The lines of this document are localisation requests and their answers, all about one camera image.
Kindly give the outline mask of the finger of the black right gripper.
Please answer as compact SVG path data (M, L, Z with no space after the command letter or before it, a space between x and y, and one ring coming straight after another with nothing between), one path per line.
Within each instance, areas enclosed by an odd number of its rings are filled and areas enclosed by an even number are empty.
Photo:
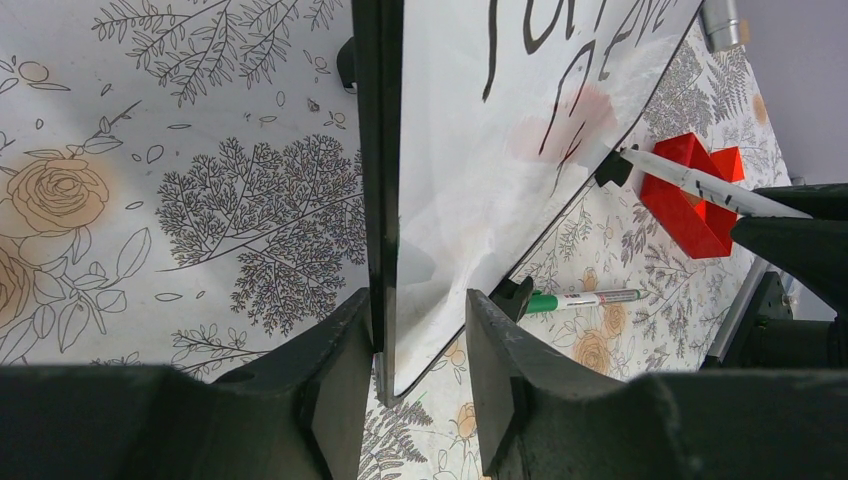
M755 190L811 217L750 217L731 238L788 272L837 312L847 310L847 185L845 183Z

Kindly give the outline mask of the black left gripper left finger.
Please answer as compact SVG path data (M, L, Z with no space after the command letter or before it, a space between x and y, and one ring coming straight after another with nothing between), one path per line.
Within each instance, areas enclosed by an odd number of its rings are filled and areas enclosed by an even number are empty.
M369 294L204 383L167 366L1 371L5 479L353 479Z

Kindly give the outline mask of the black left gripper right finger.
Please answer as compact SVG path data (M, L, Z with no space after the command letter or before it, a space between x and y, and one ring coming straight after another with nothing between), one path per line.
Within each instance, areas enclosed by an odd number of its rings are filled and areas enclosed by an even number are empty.
M843 479L847 376L833 370L601 375L469 290L466 341L493 479Z

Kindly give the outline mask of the black capped whiteboard marker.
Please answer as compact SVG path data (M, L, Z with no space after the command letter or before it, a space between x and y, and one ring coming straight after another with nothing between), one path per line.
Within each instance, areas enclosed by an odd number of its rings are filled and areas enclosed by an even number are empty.
M654 153L625 148L619 155L644 173L743 216L812 219L812 216Z

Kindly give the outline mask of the small black-framed whiteboard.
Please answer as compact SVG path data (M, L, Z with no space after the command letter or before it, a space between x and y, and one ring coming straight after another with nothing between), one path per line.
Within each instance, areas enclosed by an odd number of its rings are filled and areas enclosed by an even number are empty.
M394 406L629 135L697 1L355 1L376 391Z

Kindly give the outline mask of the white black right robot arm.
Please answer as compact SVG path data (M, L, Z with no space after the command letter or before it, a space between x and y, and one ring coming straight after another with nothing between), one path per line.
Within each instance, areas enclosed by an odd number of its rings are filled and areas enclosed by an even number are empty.
M791 218L744 216L732 240L773 270L754 267L724 319L705 368L832 368L847 366L847 186L768 187L758 194L802 212ZM823 300L831 320L803 320L782 302L785 272Z

